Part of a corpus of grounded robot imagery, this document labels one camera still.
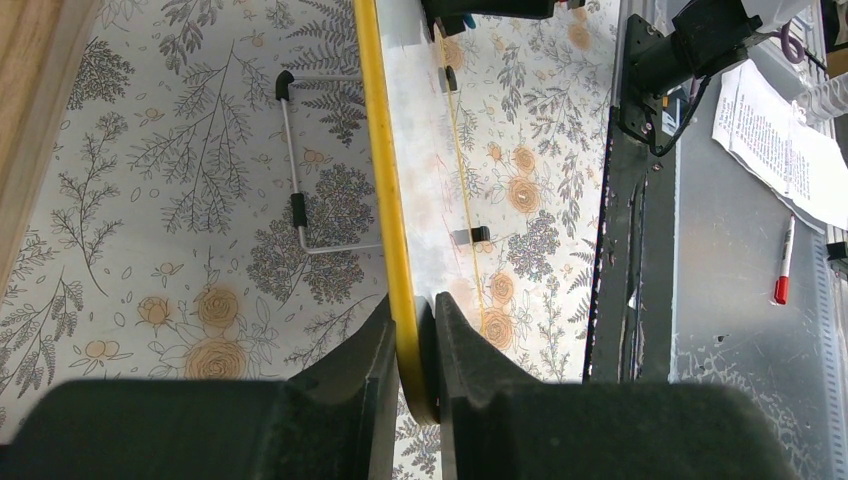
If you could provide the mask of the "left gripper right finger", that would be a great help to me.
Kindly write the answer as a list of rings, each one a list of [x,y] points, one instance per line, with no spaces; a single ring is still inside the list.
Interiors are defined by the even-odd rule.
[[[740,391],[680,383],[546,383],[435,299],[447,479],[791,479]]]

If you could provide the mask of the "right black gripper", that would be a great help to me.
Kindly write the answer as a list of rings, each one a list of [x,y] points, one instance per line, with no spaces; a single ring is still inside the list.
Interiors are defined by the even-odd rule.
[[[583,0],[423,0],[423,8],[429,32],[435,36],[451,37],[467,30],[463,24],[464,14],[496,17],[544,20],[554,15],[555,7],[577,9],[585,5]]]

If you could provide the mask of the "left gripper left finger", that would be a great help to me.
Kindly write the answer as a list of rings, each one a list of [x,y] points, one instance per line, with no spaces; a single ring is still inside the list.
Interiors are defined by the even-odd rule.
[[[387,479],[398,373],[382,301],[287,380],[77,380],[1,450],[5,479]]]

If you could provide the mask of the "whiteboard with yellow frame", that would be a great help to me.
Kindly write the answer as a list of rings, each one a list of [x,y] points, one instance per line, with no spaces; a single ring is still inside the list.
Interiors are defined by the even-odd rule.
[[[434,424],[436,298],[451,294],[474,322],[484,306],[459,88],[419,2],[358,1],[354,15],[400,379],[413,418]]]

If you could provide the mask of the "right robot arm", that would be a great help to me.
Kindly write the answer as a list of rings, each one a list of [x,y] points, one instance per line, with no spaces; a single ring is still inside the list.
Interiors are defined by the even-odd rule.
[[[689,1],[673,17],[670,34],[660,33],[638,14],[625,24],[618,96],[618,130],[646,145],[651,154],[669,153],[688,126],[710,80],[747,60],[749,50],[786,36],[804,1]],[[671,135],[662,133],[662,97],[687,80],[699,83],[689,110]]]

